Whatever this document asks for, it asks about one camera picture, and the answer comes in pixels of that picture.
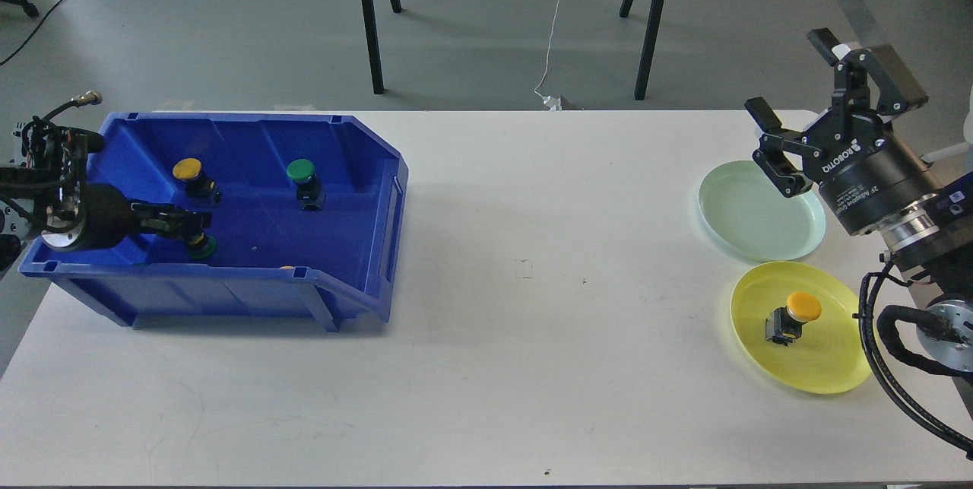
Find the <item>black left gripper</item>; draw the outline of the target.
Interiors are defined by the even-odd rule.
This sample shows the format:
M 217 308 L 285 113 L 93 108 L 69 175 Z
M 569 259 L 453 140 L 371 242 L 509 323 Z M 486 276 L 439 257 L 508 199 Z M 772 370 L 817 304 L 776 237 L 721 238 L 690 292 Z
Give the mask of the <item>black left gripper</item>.
M 55 251 L 111 249 L 128 235 L 142 233 L 184 244 L 202 244 L 209 236 L 201 227 L 211 225 L 211 213 L 188 211 L 174 204 L 130 202 L 110 184 L 87 185 L 82 198 L 87 209 L 79 226 L 63 233 L 42 233 L 42 241 Z

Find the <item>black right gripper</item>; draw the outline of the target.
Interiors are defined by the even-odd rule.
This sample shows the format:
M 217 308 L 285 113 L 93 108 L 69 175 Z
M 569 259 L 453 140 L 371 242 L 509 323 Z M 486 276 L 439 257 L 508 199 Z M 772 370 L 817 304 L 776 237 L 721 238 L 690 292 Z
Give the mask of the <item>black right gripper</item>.
M 833 69 L 830 107 L 807 126 L 805 140 L 783 128 L 763 97 L 745 101 L 761 131 L 752 160 L 785 198 L 809 192 L 814 181 L 845 232 L 863 235 L 942 187 L 880 118 L 921 108 L 929 97 L 889 44 L 842 43 L 829 28 L 813 29 L 807 39 Z M 807 176 L 786 153 L 806 157 Z

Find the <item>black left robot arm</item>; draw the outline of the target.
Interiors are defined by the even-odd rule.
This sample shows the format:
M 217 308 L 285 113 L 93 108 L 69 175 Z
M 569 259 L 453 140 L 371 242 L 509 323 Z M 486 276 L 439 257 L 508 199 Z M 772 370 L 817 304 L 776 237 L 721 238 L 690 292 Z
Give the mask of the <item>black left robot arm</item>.
M 90 90 L 14 129 L 20 150 L 3 164 L 1 177 L 2 271 L 9 271 L 35 239 L 72 252 L 112 249 L 126 237 L 156 235 L 183 243 L 195 259 L 214 253 L 210 213 L 136 200 L 115 186 L 88 180 L 88 156 L 104 149 L 104 136 L 53 124 L 53 118 L 101 101 L 101 94 Z

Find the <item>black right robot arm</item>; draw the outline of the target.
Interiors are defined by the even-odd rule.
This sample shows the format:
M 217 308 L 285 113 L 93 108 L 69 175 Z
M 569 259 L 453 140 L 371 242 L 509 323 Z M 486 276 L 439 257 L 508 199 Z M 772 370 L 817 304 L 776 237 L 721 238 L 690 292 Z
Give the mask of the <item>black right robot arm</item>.
M 833 72 L 829 106 L 803 131 L 761 97 L 745 109 L 761 135 L 752 160 L 784 197 L 816 187 L 848 235 L 879 233 L 882 268 L 865 274 L 854 318 L 867 364 L 897 409 L 971 455 L 964 436 L 920 405 L 885 361 L 971 382 L 971 175 L 942 184 L 892 123 L 928 95 L 892 46 L 807 39 Z

